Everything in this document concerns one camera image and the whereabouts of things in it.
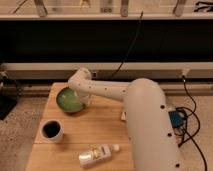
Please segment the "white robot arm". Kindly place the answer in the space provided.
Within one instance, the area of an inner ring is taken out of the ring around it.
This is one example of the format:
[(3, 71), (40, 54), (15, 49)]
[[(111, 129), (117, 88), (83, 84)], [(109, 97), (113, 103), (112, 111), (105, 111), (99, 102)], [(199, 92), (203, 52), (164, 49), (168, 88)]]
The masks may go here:
[(123, 103), (134, 171), (182, 171), (178, 144), (168, 114), (165, 93), (147, 78), (131, 82), (95, 81), (87, 68), (68, 80), (83, 103), (97, 95)]

